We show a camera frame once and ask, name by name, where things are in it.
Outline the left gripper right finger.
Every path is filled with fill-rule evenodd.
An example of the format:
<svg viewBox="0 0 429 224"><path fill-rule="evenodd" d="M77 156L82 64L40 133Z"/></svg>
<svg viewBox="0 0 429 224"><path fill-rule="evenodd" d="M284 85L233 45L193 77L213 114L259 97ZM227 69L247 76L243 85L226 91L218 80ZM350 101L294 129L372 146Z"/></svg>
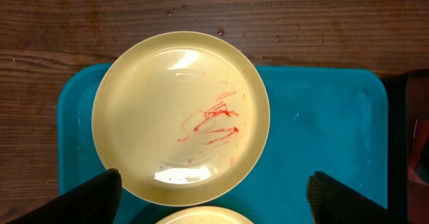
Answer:
<svg viewBox="0 0 429 224"><path fill-rule="evenodd" d="M408 224L407 219L359 194L333 177L315 172L309 177L306 198L315 224Z"/></svg>

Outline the yellow plate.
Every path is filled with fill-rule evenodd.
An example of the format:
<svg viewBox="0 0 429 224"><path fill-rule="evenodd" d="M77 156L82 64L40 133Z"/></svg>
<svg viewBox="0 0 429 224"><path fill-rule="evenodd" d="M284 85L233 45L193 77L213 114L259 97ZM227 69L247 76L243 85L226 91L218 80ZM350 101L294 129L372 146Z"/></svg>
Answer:
<svg viewBox="0 0 429 224"><path fill-rule="evenodd" d="M177 211L156 224L253 224L253 222L230 209L201 206Z"/></svg>
<svg viewBox="0 0 429 224"><path fill-rule="evenodd" d="M150 37L123 53L97 89L97 154L145 201L173 207L211 201L258 162L269 135L265 85L249 59L200 32Z"/></svg>

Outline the red and black sponge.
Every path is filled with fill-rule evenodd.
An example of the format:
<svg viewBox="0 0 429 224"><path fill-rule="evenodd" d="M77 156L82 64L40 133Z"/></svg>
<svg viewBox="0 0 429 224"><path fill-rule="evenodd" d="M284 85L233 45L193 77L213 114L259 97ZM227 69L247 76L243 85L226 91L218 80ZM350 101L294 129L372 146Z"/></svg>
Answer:
<svg viewBox="0 0 429 224"><path fill-rule="evenodd" d="M428 186L428 120L416 121L408 153L408 180Z"/></svg>

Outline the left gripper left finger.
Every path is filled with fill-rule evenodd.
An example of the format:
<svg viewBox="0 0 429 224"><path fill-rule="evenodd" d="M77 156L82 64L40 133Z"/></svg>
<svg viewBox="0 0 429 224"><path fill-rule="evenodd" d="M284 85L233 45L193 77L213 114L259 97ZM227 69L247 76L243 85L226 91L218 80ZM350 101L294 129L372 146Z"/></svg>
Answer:
<svg viewBox="0 0 429 224"><path fill-rule="evenodd" d="M121 175L111 168L11 223L112 223L121 192Z"/></svg>

